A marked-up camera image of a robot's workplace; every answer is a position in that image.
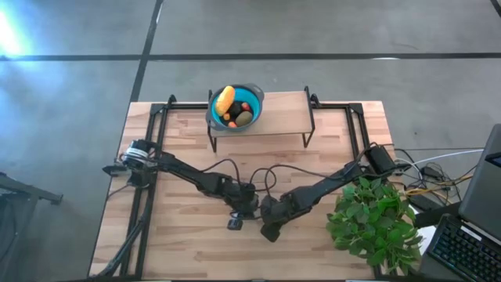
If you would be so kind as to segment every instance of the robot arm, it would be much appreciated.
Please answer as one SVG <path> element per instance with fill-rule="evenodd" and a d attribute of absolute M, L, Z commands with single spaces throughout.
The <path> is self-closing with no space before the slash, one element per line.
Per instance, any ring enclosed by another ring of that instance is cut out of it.
<path fill-rule="evenodd" d="M 358 161 L 347 163 L 344 168 L 312 186 L 299 186 L 280 196 L 280 200 L 266 196 L 261 202 L 261 217 L 265 223 L 261 234 L 271 242 L 280 235 L 280 228 L 292 219 L 309 213 L 320 199 L 358 179 L 379 178 L 390 175 L 395 163 L 382 146 L 372 146 L 364 152 L 370 166 L 362 167 Z"/>
<path fill-rule="evenodd" d="M 152 153 L 155 153 L 155 158 L 148 158 Z M 362 153 L 369 161 L 367 166 L 360 165 L 359 157 L 357 160 L 347 163 L 341 170 L 311 186 L 299 186 L 284 193 L 279 200 L 269 195 L 266 196 L 260 206 L 264 222 L 261 234 L 271 242 L 275 242 L 280 235 L 280 228 L 284 224 L 309 213 L 323 196 L 361 176 L 367 178 L 386 177 L 396 168 L 383 146 L 371 146 Z M 235 183 L 229 175 L 200 171 L 180 161 L 173 154 L 159 150 L 156 143 L 145 140 L 133 141 L 124 154 L 122 163 L 132 170 L 129 182 L 133 186 L 147 186 L 152 177 L 157 177 L 157 172 L 169 172 L 193 183 L 204 195 L 223 199 L 227 205 L 239 213 L 239 219 L 255 219 L 254 212 L 258 209 L 258 195 L 251 183 Z M 232 224 L 236 223 L 230 220 L 229 228 Z"/>
<path fill-rule="evenodd" d="M 148 158 L 151 153 L 155 153 L 155 158 Z M 202 172 L 175 155 L 159 150 L 156 143 L 143 139 L 133 141 L 122 162 L 132 171 L 129 182 L 133 186 L 147 186 L 152 177 L 157 177 L 157 172 L 168 172 L 192 183 L 205 196 L 222 199 L 242 219 L 253 219 L 258 209 L 253 184 L 235 183 L 230 175 L 222 173 Z"/>

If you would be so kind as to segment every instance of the black device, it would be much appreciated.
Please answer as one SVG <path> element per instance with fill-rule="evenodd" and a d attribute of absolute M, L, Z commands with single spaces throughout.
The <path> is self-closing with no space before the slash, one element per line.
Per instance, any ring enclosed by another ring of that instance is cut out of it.
<path fill-rule="evenodd" d="M 442 217 L 427 253 L 467 280 L 501 282 L 501 247 L 452 215 Z"/>
<path fill-rule="evenodd" d="M 501 125 L 491 131 L 460 203 L 416 216 L 416 226 L 438 228 L 420 272 L 440 279 L 501 281 Z"/>

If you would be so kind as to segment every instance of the concrete floor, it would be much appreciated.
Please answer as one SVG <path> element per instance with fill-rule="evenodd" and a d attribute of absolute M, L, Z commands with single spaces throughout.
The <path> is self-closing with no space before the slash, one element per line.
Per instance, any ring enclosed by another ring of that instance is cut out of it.
<path fill-rule="evenodd" d="M 154 4 L 2 2 L 0 55 L 138 55 Z M 152 54 L 226 52 L 501 52 L 501 18 L 489 0 L 164 3 Z M 38 206 L 15 281 L 87 275 L 110 182 L 101 167 L 117 152 L 138 65 L 0 62 L 0 171 L 64 193 L 61 206 Z M 380 99 L 396 146 L 419 160 L 453 152 L 428 149 L 484 146 L 501 122 L 499 73 L 498 59 L 149 62 L 139 100 L 205 100 L 210 88 L 246 81 L 265 91 L 309 85 L 322 100 Z M 438 163 L 454 177 L 479 156 Z"/>

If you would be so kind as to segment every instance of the green plant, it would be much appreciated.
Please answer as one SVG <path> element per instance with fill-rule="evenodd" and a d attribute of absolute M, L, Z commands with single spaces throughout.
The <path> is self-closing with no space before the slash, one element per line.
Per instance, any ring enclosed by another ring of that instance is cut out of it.
<path fill-rule="evenodd" d="M 336 201 L 335 214 L 326 224 L 334 247 L 367 259 L 370 266 L 386 266 L 387 273 L 400 268 L 406 275 L 409 266 L 420 258 L 423 239 L 414 223 L 416 216 L 408 201 L 389 182 L 359 178 L 357 186 L 346 186 Z"/>

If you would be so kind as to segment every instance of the wooden tabletop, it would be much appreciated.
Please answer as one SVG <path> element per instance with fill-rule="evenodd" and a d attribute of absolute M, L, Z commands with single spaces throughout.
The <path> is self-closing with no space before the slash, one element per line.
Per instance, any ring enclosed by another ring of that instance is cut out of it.
<path fill-rule="evenodd" d="M 361 103 L 370 142 L 392 143 L 382 102 Z M 131 104 L 120 152 L 127 149 L 133 139 L 144 138 L 150 104 Z M 246 136 L 220 139 L 215 154 L 207 137 L 204 110 L 170 110 L 163 150 L 200 169 L 231 157 L 238 164 L 243 181 L 248 181 L 256 168 L 277 163 L 329 175 L 353 160 L 345 113 L 342 110 L 314 110 L 313 113 L 316 130 L 307 149 L 303 148 L 301 135 Z M 356 119 L 355 126 L 359 132 Z M 235 175 L 230 164 L 221 164 L 214 171 Z M 278 184 L 272 189 L 272 195 L 277 198 L 297 186 L 312 185 L 320 180 L 287 168 L 277 168 L 276 174 Z M 263 175 L 258 174 L 255 180 L 257 188 L 262 188 Z M 126 181 L 126 177 L 114 179 L 110 191 Z M 245 222 L 241 231 L 227 230 L 229 206 L 205 197 L 192 184 L 176 176 L 160 173 L 143 279 L 373 278 L 364 259 L 335 250 L 325 231 L 326 213 L 333 211 L 340 192 L 324 197 L 312 212 L 287 223 L 277 242 L 270 243 L 260 234 L 261 221 Z M 132 198 L 133 189 L 128 189 L 108 200 L 91 274 L 102 270 L 124 242 Z"/>
<path fill-rule="evenodd" d="M 213 137 L 310 133 L 312 122 L 305 91 L 267 92 L 261 116 L 242 132 L 211 130 Z"/>

